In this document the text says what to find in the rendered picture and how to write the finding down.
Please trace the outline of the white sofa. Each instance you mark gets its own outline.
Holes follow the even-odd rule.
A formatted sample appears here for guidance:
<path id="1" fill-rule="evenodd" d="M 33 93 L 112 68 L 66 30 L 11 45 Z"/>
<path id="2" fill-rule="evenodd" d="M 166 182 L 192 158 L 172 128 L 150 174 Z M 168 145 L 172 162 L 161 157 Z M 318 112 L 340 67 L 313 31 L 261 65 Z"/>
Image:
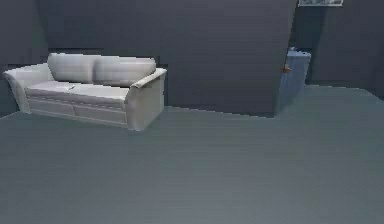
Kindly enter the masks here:
<path id="1" fill-rule="evenodd" d="M 2 73 L 23 113 L 135 131 L 163 111 L 166 75 L 151 57 L 66 53 Z"/>

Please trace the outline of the blue cabinet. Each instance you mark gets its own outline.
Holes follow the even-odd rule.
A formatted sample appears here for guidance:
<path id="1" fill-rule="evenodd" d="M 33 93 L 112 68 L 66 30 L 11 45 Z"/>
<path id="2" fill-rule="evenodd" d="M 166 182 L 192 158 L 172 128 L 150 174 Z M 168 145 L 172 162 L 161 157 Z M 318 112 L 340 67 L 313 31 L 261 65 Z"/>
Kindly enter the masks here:
<path id="1" fill-rule="evenodd" d="M 283 72 L 277 95 L 275 114 L 279 114 L 291 105 L 294 99 L 305 87 L 305 79 L 311 61 L 311 54 L 296 49 L 289 49 L 286 56 L 286 64 L 289 72 Z"/>

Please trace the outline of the framed wall picture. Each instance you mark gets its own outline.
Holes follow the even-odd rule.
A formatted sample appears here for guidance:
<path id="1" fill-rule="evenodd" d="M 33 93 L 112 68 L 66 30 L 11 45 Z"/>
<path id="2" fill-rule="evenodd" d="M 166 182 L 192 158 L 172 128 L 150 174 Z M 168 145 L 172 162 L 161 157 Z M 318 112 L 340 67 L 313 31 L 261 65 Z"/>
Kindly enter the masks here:
<path id="1" fill-rule="evenodd" d="M 298 0 L 298 7 L 341 7 L 344 0 Z"/>

